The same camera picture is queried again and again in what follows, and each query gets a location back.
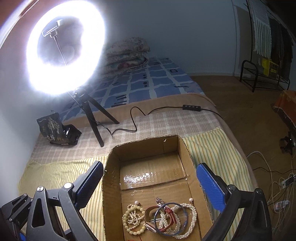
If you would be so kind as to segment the pile of jewelry in box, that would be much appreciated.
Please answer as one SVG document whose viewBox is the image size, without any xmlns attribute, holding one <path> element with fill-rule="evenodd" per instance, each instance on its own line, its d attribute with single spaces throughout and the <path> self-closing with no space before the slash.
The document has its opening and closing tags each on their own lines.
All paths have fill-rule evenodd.
<svg viewBox="0 0 296 241">
<path fill-rule="evenodd" d="M 144 227 L 150 232 L 177 240 L 188 238 L 197 222 L 193 199 L 189 203 L 164 202 L 149 207 L 144 213 Z"/>
</svg>

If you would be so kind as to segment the orange covered furniture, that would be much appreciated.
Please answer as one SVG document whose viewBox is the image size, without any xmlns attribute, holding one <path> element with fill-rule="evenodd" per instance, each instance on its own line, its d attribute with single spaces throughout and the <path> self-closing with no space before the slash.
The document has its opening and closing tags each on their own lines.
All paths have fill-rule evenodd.
<svg viewBox="0 0 296 241">
<path fill-rule="evenodd" d="M 278 113 L 290 130 L 295 131 L 295 91 L 284 90 L 277 98 L 273 110 Z"/>
</svg>

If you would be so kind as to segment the pink plaid bed sheet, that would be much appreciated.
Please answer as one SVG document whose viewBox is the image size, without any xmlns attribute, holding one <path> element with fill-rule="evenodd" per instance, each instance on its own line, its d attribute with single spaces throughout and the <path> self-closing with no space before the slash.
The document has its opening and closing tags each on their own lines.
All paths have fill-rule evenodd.
<svg viewBox="0 0 296 241">
<path fill-rule="evenodd" d="M 104 141 L 101 147 L 86 117 L 70 121 L 82 133 L 75 146 L 52 145 L 39 136 L 30 162 L 46 164 L 108 155 L 116 145 L 146 138 L 187 137 L 222 126 L 215 104 L 205 95 L 189 93 L 134 102 L 108 110 L 120 123 L 112 124 L 101 113 L 95 117 Z"/>
</svg>

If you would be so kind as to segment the black snack bag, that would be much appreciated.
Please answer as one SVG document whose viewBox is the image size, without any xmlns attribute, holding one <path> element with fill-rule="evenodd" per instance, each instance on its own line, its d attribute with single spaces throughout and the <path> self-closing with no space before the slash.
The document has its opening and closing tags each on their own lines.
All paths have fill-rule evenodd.
<svg viewBox="0 0 296 241">
<path fill-rule="evenodd" d="M 82 133 L 72 124 L 63 125 L 58 113 L 37 119 L 40 133 L 50 144 L 75 146 Z"/>
</svg>

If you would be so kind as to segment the brown cardboard box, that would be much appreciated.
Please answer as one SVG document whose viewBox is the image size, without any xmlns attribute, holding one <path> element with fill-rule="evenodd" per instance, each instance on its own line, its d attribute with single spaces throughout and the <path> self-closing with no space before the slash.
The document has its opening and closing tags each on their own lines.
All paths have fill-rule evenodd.
<svg viewBox="0 0 296 241">
<path fill-rule="evenodd" d="M 140 237 L 129 234 L 122 216 L 138 201 L 144 209 L 164 202 L 187 203 L 193 198 L 197 222 L 188 240 L 201 240 L 212 219 L 196 168 L 179 136 L 149 138 L 114 147 L 102 179 L 103 219 L 106 240 L 173 240 L 146 230 Z"/>
</svg>

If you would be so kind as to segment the small silver earring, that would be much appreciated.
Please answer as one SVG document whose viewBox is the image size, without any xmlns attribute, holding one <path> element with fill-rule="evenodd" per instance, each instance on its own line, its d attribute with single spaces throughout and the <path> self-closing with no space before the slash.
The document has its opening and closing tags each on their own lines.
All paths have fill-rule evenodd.
<svg viewBox="0 0 296 241">
<path fill-rule="evenodd" d="M 161 198 L 156 197 L 157 205 L 163 205 L 163 200 Z"/>
</svg>

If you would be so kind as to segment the dark hanging clothes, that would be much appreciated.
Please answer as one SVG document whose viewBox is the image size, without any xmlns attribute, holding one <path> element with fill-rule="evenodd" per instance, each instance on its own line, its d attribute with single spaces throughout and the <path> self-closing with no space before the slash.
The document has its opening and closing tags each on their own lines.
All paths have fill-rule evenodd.
<svg viewBox="0 0 296 241">
<path fill-rule="evenodd" d="M 293 59 L 292 39 L 287 29 L 275 19 L 269 19 L 271 29 L 271 60 L 279 66 L 279 75 L 288 80 Z"/>
</svg>

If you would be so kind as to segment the blue patterned blanket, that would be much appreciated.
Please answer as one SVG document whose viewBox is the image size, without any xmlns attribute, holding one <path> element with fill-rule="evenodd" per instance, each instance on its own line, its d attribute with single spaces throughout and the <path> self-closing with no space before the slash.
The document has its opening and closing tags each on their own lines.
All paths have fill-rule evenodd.
<svg viewBox="0 0 296 241">
<path fill-rule="evenodd" d="M 101 79 L 86 92 L 105 109 L 169 95 L 204 93 L 170 58 L 152 58 L 145 68 Z"/>
</svg>

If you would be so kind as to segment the black device on floor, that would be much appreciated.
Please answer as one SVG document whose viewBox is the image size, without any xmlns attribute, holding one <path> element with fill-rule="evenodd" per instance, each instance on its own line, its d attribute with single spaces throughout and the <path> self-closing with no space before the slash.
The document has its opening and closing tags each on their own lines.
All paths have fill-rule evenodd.
<svg viewBox="0 0 296 241">
<path fill-rule="evenodd" d="M 288 135 L 280 139 L 280 149 L 283 153 L 289 153 L 291 155 L 295 152 L 295 139 L 291 132 L 288 132 Z"/>
</svg>

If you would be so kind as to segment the folded floral quilt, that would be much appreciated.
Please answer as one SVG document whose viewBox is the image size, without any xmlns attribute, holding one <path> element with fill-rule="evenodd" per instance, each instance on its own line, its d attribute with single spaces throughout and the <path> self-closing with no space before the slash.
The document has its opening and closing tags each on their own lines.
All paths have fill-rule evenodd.
<svg viewBox="0 0 296 241">
<path fill-rule="evenodd" d="M 149 62 L 149 51 L 147 41 L 141 37 L 117 41 L 103 49 L 98 73 L 107 78 L 141 69 Z"/>
</svg>

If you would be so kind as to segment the yellow striped cloth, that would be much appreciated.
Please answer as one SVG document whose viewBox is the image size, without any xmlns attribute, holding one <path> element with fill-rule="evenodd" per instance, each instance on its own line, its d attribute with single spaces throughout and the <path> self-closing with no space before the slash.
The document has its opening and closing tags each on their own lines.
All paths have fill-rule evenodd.
<svg viewBox="0 0 296 241">
<path fill-rule="evenodd" d="M 226 184 L 233 184 L 244 191 L 254 190 L 247 164 L 224 130 L 215 128 L 208 132 L 181 139 L 189 151 L 195 168 L 200 163 L 206 163 L 212 172 L 220 176 Z M 96 161 L 102 162 L 105 168 L 110 152 L 108 155 L 101 157 L 73 161 L 46 164 L 29 161 L 20 179 L 18 191 L 20 194 L 34 196 L 39 186 L 43 186 L 47 190 L 60 188 L 67 182 L 73 182 Z M 102 179 L 86 207 L 81 210 L 83 218 L 98 240 L 106 240 L 103 219 Z M 205 194 L 204 197 L 213 223 L 218 217 L 219 211 L 214 209 L 206 199 Z"/>
</svg>

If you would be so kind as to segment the black clothes rack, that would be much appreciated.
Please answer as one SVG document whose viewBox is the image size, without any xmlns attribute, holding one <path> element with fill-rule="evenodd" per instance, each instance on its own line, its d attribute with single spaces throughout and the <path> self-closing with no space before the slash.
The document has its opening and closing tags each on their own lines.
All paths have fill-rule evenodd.
<svg viewBox="0 0 296 241">
<path fill-rule="evenodd" d="M 250 20 L 250 58 L 241 63 L 240 82 L 256 89 L 289 90 L 294 36 L 264 1 L 246 1 Z"/>
</svg>

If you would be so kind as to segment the striped white towel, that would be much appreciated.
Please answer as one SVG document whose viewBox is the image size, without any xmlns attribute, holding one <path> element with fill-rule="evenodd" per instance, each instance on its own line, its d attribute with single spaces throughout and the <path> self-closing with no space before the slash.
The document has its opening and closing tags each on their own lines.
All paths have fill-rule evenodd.
<svg viewBox="0 0 296 241">
<path fill-rule="evenodd" d="M 271 28 L 267 14 L 267 6 L 262 1 L 248 1 L 253 22 L 254 51 L 264 58 L 271 57 Z"/>
</svg>

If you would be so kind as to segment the yellow box on rack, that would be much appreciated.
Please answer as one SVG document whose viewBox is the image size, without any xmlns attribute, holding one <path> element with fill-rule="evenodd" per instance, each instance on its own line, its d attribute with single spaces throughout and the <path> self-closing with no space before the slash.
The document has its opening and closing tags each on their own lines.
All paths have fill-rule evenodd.
<svg viewBox="0 0 296 241">
<path fill-rule="evenodd" d="M 263 67 L 263 74 L 270 78 L 277 78 L 278 65 L 273 63 L 270 59 L 262 58 L 261 65 Z"/>
</svg>

